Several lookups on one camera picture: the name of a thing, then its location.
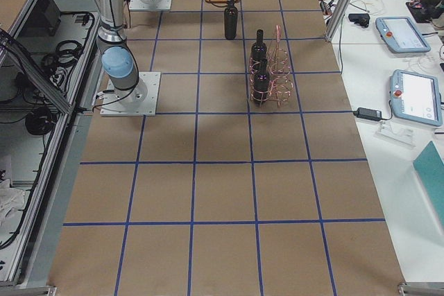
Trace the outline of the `teach pendant tablet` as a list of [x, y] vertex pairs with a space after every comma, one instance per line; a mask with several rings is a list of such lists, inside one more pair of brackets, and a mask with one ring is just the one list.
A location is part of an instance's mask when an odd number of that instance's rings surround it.
[[441, 126], [441, 95], [438, 79], [396, 69], [390, 78], [391, 109], [401, 119]]
[[409, 17], [378, 17], [375, 26], [394, 53], [427, 53], [431, 46]]

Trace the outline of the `aluminium side rail frame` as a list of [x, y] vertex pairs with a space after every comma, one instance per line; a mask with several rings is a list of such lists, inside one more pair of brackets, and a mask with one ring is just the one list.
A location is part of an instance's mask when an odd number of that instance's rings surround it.
[[46, 286], [101, 77], [99, 0], [1, 0], [1, 289]]

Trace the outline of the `black power adapter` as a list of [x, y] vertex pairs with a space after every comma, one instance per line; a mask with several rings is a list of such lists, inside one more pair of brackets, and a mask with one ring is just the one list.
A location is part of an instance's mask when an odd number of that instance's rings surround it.
[[379, 110], [358, 107], [354, 112], [354, 116], [359, 119], [366, 119], [370, 121], [381, 121], [382, 113]]

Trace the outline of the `clear acrylic stand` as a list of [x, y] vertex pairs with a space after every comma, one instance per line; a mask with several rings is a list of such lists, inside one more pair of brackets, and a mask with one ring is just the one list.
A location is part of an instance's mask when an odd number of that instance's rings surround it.
[[408, 128], [394, 130], [391, 122], [388, 121], [382, 121], [379, 124], [378, 129], [375, 131], [375, 134], [398, 143], [402, 143], [410, 148], [416, 147], [413, 130]]

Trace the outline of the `dark wine bottle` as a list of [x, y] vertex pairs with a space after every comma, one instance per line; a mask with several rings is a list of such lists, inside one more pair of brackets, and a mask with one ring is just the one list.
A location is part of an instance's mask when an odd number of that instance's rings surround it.
[[238, 10], [235, 0], [228, 0], [224, 10], [224, 32], [227, 40], [233, 40], [237, 34]]
[[267, 46], [264, 43], [264, 31], [258, 29], [256, 32], [256, 41], [250, 50], [250, 70], [256, 71], [259, 69], [260, 61], [266, 58]]
[[268, 60], [262, 58], [253, 78], [253, 100], [257, 105], [263, 104], [268, 96], [270, 74], [267, 69]]

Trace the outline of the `far teach pendant tablet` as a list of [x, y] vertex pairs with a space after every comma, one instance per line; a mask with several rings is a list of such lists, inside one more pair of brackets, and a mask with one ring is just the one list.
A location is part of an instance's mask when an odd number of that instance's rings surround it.
[[431, 46], [409, 17], [378, 17], [375, 26], [394, 53], [427, 53]]

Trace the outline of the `near teach pendant tablet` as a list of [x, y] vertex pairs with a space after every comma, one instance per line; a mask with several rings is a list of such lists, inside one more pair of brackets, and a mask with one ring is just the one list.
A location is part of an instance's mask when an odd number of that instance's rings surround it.
[[401, 119], [441, 126], [441, 95], [438, 79], [396, 69], [390, 78], [391, 109]]

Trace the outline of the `black handheld device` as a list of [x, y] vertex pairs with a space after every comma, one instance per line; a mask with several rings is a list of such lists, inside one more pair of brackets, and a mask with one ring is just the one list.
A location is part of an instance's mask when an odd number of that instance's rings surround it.
[[362, 28], [368, 28], [370, 23], [370, 15], [368, 13], [350, 13], [348, 19]]

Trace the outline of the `teal folder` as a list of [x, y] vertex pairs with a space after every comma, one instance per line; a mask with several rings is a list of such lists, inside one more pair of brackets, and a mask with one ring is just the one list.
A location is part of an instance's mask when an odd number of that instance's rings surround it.
[[430, 141], [413, 161], [422, 185], [435, 209], [443, 219], [443, 160], [434, 143]]

